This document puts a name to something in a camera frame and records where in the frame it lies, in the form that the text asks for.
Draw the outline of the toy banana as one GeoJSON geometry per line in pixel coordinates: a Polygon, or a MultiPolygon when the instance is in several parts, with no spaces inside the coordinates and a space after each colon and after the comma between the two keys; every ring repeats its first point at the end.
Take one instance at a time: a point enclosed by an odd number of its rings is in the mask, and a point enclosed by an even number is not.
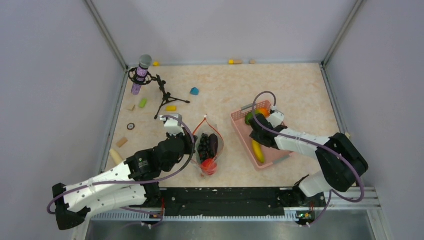
{"type": "Polygon", "coordinates": [[[252,150],[253,153],[256,157],[256,160],[260,163],[260,164],[264,164],[265,163],[265,157],[264,154],[262,152],[262,148],[261,148],[261,144],[258,143],[255,140],[251,141],[251,145],[252,145],[252,150]]]}

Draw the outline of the pink plastic basket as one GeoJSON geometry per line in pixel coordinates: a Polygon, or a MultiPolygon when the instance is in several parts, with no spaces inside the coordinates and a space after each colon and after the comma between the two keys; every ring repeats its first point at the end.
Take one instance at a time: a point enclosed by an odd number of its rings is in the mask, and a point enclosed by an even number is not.
{"type": "Polygon", "coordinates": [[[261,146],[261,153],[264,156],[264,163],[261,163],[257,160],[257,156],[252,145],[253,139],[250,138],[252,128],[245,123],[245,116],[249,112],[251,112],[251,110],[252,104],[246,105],[240,108],[239,110],[231,113],[230,119],[234,131],[236,132],[242,146],[244,147],[253,167],[257,171],[261,171],[266,168],[274,167],[277,164],[292,157],[293,153],[290,151],[282,151],[274,148],[261,146]]]}

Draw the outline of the toy mango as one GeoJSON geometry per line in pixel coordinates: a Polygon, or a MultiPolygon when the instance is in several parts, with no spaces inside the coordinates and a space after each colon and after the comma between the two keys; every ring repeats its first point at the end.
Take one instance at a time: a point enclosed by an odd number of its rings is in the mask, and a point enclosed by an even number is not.
{"type": "MultiPolygon", "coordinates": [[[[266,107],[256,108],[254,110],[254,113],[255,114],[261,114],[265,118],[270,116],[270,112],[268,111],[268,109],[266,107]]],[[[253,116],[254,116],[254,114],[252,113],[252,111],[248,112],[244,117],[244,123],[249,126],[250,125],[249,120],[252,119],[253,116]]]]}

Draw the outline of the toy purple eggplant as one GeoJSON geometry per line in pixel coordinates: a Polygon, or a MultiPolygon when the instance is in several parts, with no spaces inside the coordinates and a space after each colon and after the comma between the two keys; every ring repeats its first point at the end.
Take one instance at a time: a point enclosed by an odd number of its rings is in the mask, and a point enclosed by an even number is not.
{"type": "Polygon", "coordinates": [[[216,157],[218,154],[219,139],[218,136],[214,133],[209,136],[209,147],[211,157],[216,157]]]}

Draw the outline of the clear orange zip bag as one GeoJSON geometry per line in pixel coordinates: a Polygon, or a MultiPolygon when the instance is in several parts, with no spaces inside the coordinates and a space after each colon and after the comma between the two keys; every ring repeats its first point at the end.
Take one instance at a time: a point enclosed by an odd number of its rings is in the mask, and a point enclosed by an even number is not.
{"type": "Polygon", "coordinates": [[[203,178],[213,176],[218,170],[218,161],[224,150],[223,136],[208,115],[203,117],[193,134],[196,137],[196,143],[191,162],[198,168],[203,178]]]}

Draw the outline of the toy black grapes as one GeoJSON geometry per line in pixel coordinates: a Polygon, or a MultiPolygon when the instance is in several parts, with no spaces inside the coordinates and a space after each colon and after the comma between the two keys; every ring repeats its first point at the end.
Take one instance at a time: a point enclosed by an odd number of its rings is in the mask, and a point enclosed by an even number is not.
{"type": "Polygon", "coordinates": [[[200,141],[199,141],[199,146],[197,148],[201,162],[203,162],[207,159],[210,159],[212,157],[211,153],[210,153],[210,140],[209,140],[209,138],[210,138],[210,136],[206,133],[203,133],[201,135],[201,138],[200,138],[200,141]]]}

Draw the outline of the toy red tomato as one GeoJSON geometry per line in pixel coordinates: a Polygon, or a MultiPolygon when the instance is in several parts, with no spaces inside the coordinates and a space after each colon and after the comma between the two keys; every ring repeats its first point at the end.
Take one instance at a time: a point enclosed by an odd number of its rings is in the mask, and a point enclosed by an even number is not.
{"type": "Polygon", "coordinates": [[[206,159],[200,164],[202,173],[206,176],[214,175],[217,171],[217,164],[213,158],[206,159]]]}

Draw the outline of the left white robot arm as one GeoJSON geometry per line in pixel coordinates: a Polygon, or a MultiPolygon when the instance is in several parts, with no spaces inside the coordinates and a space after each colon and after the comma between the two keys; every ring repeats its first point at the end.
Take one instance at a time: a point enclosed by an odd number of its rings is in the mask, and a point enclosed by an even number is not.
{"type": "Polygon", "coordinates": [[[129,206],[154,207],[162,194],[159,176],[185,155],[193,157],[196,136],[166,135],[157,146],[136,152],[116,167],[75,185],[52,187],[59,230],[73,229],[90,217],[129,206]]]}

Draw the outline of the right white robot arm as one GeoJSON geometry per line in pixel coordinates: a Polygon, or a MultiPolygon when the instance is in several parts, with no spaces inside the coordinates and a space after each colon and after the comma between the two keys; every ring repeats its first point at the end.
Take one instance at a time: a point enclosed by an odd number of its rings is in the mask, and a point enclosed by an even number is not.
{"type": "Polygon", "coordinates": [[[272,123],[262,114],[249,120],[250,137],[259,144],[280,151],[298,153],[317,160],[320,170],[301,179],[294,188],[293,200],[299,206],[307,206],[315,195],[335,191],[347,192],[354,184],[364,191],[362,175],[369,165],[352,142],[343,133],[333,136],[315,136],[272,123]]]}

